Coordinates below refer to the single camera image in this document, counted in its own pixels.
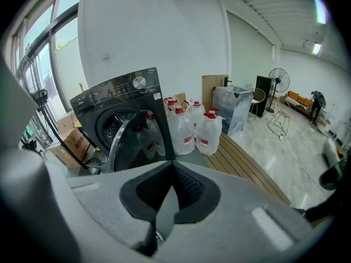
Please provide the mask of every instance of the person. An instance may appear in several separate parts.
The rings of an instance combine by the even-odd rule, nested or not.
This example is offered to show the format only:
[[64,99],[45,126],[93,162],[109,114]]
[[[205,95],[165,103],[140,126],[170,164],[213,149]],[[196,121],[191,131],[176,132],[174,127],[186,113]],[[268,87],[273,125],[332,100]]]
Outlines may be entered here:
[[311,92],[311,95],[313,99],[313,105],[312,105],[311,114],[309,116],[309,121],[316,125],[319,112],[321,108],[325,107],[325,99],[323,94],[318,91]]

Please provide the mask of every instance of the washing machine control panel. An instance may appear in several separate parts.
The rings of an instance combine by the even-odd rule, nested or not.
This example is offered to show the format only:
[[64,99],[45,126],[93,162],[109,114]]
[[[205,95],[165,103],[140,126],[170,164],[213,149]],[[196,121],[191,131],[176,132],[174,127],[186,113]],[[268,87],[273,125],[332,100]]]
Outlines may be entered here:
[[102,82],[71,99],[77,116],[147,95],[161,98],[156,68],[144,69]]

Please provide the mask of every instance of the electric fan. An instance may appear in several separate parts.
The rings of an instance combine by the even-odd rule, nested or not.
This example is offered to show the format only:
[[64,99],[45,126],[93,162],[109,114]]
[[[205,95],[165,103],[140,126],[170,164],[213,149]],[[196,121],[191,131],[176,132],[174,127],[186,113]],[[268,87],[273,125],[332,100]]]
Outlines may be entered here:
[[270,108],[274,99],[274,94],[276,91],[278,93],[283,93],[287,90],[287,88],[290,85],[290,77],[284,69],[274,68],[270,72],[268,78],[273,79],[275,82],[275,85],[274,85],[273,95],[271,95],[270,104],[269,104],[269,107],[267,108],[267,111],[274,113],[274,109]]

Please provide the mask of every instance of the orange cushion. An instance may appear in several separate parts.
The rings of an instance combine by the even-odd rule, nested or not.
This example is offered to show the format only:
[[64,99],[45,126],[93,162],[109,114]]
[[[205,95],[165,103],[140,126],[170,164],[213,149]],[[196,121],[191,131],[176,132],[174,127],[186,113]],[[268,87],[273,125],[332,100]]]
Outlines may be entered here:
[[312,104],[313,104],[313,101],[311,101],[308,98],[305,98],[305,101],[303,102],[303,105],[305,105],[305,106],[312,106]]
[[289,91],[289,98],[297,100],[298,94],[292,91]]

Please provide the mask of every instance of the ceiling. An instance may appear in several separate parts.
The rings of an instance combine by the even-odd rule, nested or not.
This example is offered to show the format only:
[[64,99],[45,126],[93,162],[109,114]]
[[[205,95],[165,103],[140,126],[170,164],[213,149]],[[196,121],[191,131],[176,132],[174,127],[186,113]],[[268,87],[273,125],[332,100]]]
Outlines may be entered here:
[[315,43],[322,43],[316,57],[347,71],[349,57],[343,39],[331,19],[317,23],[315,0],[242,0],[269,25],[281,40],[282,48],[312,54]]

